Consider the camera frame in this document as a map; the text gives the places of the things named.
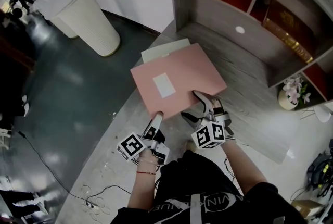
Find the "cardboard box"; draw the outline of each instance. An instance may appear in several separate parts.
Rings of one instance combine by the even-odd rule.
[[[312,200],[295,200],[291,205],[301,213],[303,218],[308,218],[317,214],[324,206]]]

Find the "white paper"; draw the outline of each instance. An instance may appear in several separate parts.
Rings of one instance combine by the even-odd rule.
[[[162,44],[141,52],[142,59],[144,63],[146,63],[156,58],[167,56],[169,53],[185,48],[189,45],[191,44],[188,39],[182,39],[179,41]]]
[[[153,80],[162,98],[166,98],[176,92],[166,73],[153,78]]]

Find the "gray floor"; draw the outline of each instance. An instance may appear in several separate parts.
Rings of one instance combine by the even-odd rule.
[[[40,22],[29,26],[37,48],[37,64],[24,87],[28,115],[15,119],[15,130],[24,132],[62,183],[70,190],[86,160],[135,89],[130,68],[156,36],[111,15],[121,37],[112,56],[97,55],[80,38],[69,39]],[[50,214],[40,220],[53,223],[66,191],[17,133],[10,150],[1,155],[1,187],[39,191],[51,195]]]

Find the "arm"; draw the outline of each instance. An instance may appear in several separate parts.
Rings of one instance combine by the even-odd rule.
[[[140,154],[137,171],[154,173],[137,173],[133,191],[130,197],[128,208],[138,208],[150,210],[154,201],[155,173],[157,169],[157,158],[153,156],[151,150],[144,150]]]
[[[230,140],[221,145],[229,159],[229,163],[237,179],[237,182],[246,194],[252,187],[260,182],[267,182],[265,176],[237,145],[235,140]]]

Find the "white label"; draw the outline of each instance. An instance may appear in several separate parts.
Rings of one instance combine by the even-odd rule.
[[[166,73],[153,78],[153,80],[162,98],[166,98],[176,92]]]

